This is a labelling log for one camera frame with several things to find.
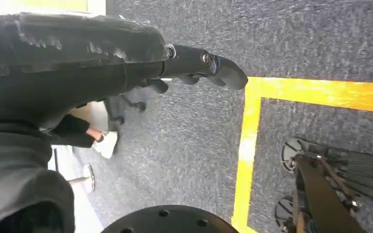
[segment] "person's leg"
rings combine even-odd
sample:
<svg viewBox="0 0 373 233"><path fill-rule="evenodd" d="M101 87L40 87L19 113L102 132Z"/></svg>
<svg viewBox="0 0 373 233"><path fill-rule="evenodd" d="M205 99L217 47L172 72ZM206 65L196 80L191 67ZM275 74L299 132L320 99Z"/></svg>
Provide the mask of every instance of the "person's leg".
<svg viewBox="0 0 373 233"><path fill-rule="evenodd" d="M86 132L89 123L72 115L66 115L59 124L50 131L51 143L54 145L70 145L90 148L95 138Z"/></svg>
<svg viewBox="0 0 373 233"><path fill-rule="evenodd" d="M117 132L103 133L89 127L89 122L72 115L66 115L51 131L55 145L94 147L105 158L111 158L118 140Z"/></svg>

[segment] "white shoe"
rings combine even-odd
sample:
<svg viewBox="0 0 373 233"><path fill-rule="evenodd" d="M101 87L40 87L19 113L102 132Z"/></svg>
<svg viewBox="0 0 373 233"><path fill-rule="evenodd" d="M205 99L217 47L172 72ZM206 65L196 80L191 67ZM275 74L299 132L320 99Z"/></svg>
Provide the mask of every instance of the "white shoe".
<svg viewBox="0 0 373 233"><path fill-rule="evenodd" d="M92 147L104 158L110 159L112 154L114 153L115 144L118 141L118 133L117 132L107 132L103 134L103 140L101 142L96 142L92 145Z"/></svg>

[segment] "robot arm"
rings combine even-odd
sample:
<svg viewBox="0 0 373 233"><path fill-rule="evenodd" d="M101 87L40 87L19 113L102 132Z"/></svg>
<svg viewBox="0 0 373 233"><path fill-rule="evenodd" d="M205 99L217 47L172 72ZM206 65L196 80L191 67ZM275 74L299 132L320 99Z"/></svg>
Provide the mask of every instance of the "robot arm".
<svg viewBox="0 0 373 233"><path fill-rule="evenodd" d="M110 17L0 16L0 121L51 128L71 108L151 86L161 78L242 89L232 61L203 49L165 45L154 28Z"/></svg>

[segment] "screw hole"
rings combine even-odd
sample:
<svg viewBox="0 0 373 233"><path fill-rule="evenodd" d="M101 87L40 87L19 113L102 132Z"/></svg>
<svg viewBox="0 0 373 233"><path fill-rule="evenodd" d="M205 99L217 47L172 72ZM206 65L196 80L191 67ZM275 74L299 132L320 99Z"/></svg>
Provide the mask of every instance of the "screw hole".
<svg viewBox="0 0 373 233"><path fill-rule="evenodd" d="M168 215L170 215L170 212L168 210L161 210L158 214L161 217L167 217Z"/></svg>
<svg viewBox="0 0 373 233"><path fill-rule="evenodd" d="M206 227L208 225L208 221L205 219L198 220L197 225L200 227Z"/></svg>
<svg viewBox="0 0 373 233"><path fill-rule="evenodd" d="M133 231L129 228L123 229L120 233L132 233Z"/></svg>

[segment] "metal bolt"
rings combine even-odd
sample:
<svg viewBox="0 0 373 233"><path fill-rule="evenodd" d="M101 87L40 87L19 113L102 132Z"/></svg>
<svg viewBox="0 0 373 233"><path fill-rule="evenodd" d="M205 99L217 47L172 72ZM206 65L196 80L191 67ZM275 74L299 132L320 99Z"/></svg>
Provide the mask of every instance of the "metal bolt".
<svg viewBox="0 0 373 233"><path fill-rule="evenodd" d="M208 62L209 62L209 54L208 54L208 53L204 53L204 54L202 54L202 56L201 56L201 61L202 61L203 63L205 63L205 64L208 64Z"/></svg>
<svg viewBox="0 0 373 233"><path fill-rule="evenodd" d="M358 207L358 208L362 207L362 204L359 201L356 201L356 200L352 201L352 205L355 206L355 207Z"/></svg>

